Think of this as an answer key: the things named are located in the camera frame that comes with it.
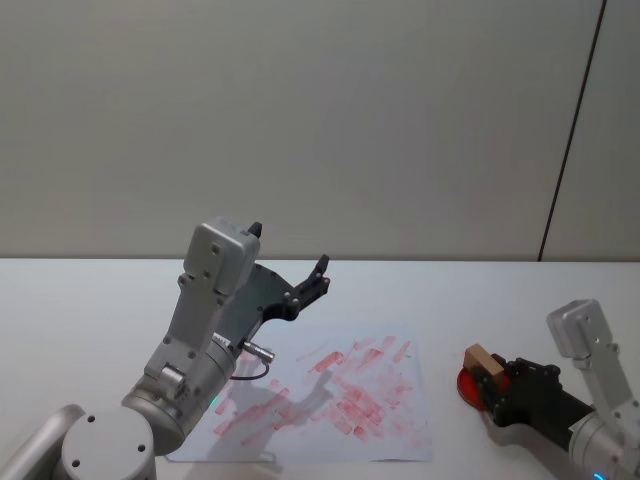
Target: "table surface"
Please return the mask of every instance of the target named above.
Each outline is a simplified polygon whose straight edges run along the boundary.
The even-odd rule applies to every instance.
[[[292,283],[313,265],[261,263]],[[118,405],[168,327],[181,272],[177,260],[0,260],[0,447],[62,405]],[[554,478],[527,450],[493,443],[478,413],[458,397],[455,380],[464,349],[478,342],[506,358],[557,364],[565,389],[589,402],[545,321],[577,298],[601,302],[631,386],[640,391],[640,264],[336,261],[328,275],[329,294],[297,321],[413,326],[433,461],[281,465],[276,472],[158,459],[159,479]]]

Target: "gray wall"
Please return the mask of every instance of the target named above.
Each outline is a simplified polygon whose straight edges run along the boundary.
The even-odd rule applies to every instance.
[[[639,20],[609,1],[545,259],[640,259]]]
[[[599,5],[4,0],[0,255],[534,259]]]

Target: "wooden block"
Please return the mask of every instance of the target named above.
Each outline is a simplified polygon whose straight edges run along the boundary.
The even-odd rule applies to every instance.
[[[498,383],[504,375],[504,368],[491,357],[489,352],[477,343],[465,350],[463,365],[464,368],[469,371],[471,371],[473,367],[482,367],[491,375],[493,381]]]

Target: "white table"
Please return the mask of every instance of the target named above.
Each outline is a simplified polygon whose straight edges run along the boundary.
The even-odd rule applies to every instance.
[[[312,267],[268,261],[291,282]],[[0,445],[34,417],[67,403],[118,405],[165,333],[178,297],[176,260],[0,260]],[[332,262],[329,294],[300,322],[406,322],[420,340],[432,412],[431,463],[284,465],[288,479],[548,479],[526,450],[499,447],[458,397],[464,349],[556,363],[565,388],[589,401],[545,322],[576,298],[602,303],[635,392],[640,392],[640,264]],[[256,465],[171,464],[161,480],[266,480]]]

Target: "paper with red marks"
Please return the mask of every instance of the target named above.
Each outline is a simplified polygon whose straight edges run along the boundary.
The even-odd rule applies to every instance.
[[[397,326],[328,330],[269,322],[269,375],[232,381],[172,461],[340,462],[431,459],[416,337]],[[253,357],[235,375],[255,375]]]

